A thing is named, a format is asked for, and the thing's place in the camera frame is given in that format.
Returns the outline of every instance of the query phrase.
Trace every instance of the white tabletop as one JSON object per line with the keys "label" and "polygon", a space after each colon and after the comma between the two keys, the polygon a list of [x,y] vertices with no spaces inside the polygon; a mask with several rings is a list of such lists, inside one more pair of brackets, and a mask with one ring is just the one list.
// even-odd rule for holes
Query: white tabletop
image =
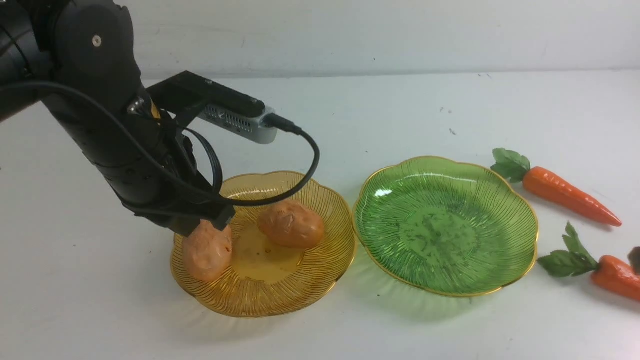
{"label": "white tabletop", "polygon": [[[420,155],[485,166],[512,148],[592,193],[624,222],[607,230],[533,200],[540,254],[567,220],[594,257],[640,245],[640,72],[238,79],[317,139],[315,178],[353,203],[375,170]],[[261,146],[204,122],[225,177],[307,169],[279,134]],[[202,153],[200,163],[204,163]],[[42,105],[0,124],[0,359],[632,359],[640,304],[539,266],[496,294],[409,288],[360,249],[317,304],[238,320],[171,277],[171,232],[134,218]]]}

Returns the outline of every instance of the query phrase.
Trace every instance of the green plate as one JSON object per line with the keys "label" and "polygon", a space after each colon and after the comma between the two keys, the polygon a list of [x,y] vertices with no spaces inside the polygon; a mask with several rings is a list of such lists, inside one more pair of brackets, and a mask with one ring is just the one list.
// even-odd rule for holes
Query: green plate
{"label": "green plate", "polygon": [[479,165],[424,156],[381,169],[364,184],[353,213],[371,258],[433,293],[486,295],[536,262],[535,212]]}

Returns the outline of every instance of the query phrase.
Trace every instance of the carrot leaves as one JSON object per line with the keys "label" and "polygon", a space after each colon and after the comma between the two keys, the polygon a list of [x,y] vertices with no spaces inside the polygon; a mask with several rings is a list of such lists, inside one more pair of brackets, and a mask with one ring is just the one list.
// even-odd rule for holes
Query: carrot leaves
{"label": "carrot leaves", "polygon": [[503,148],[493,150],[495,165],[491,170],[507,179],[510,183],[519,183],[531,169],[531,162],[519,153]]}
{"label": "carrot leaves", "polygon": [[591,256],[591,254],[589,254],[587,249],[584,248],[584,246],[580,242],[580,238],[578,237],[578,232],[575,230],[573,225],[571,225],[570,222],[567,222],[564,230],[566,231],[566,235],[562,235],[562,239],[564,240],[566,248],[570,252],[582,255],[589,261],[589,264],[591,266],[597,267],[598,262]]}
{"label": "carrot leaves", "polygon": [[637,275],[640,275],[640,247],[635,247],[629,253],[629,263]]}
{"label": "carrot leaves", "polygon": [[582,246],[571,223],[567,222],[565,230],[567,234],[563,235],[563,239],[568,250],[553,251],[539,258],[538,264],[552,277],[580,276],[597,270],[598,263]]}

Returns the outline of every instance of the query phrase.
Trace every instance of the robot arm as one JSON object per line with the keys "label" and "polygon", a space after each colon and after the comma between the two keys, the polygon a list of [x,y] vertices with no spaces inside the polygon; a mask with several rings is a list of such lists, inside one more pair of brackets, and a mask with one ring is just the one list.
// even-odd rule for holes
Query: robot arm
{"label": "robot arm", "polygon": [[[42,101],[127,209],[183,235],[200,219],[222,230],[234,206],[280,201],[311,178],[319,150],[299,127],[263,102],[190,72],[145,89],[133,43],[129,11],[112,0],[0,0],[0,122]],[[213,148],[186,128],[195,117],[257,143],[272,142],[276,129],[300,135],[313,146],[314,162],[279,196],[225,199]],[[213,184],[197,170],[183,130],[203,142]]]}

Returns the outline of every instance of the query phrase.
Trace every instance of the toy carrot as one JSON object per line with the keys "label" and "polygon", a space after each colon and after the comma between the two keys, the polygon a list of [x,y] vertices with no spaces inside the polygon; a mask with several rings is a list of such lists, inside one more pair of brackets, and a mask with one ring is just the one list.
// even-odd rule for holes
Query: toy carrot
{"label": "toy carrot", "polygon": [[593,221],[622,226],[620,219],[592,196],[545,168],[531,168],[531,163],[525,156],[511,150],[494,149],[493,158],[496,164],[491,170],[510,183],[521,181],[525,190],[545,200],[555,202]]}
{"label": "toy carrot", "polygon": [[591,281],[612,293],[640,301],[640,277],[624,261],[611,255],[605,255],[599,262],[591,257],[582,246],[578,233],[566,223],[566,235],[563,235],[567,250],[556,250],[551,255],[538,259],[540,264],[553,277],[579,276],[588,272]]}

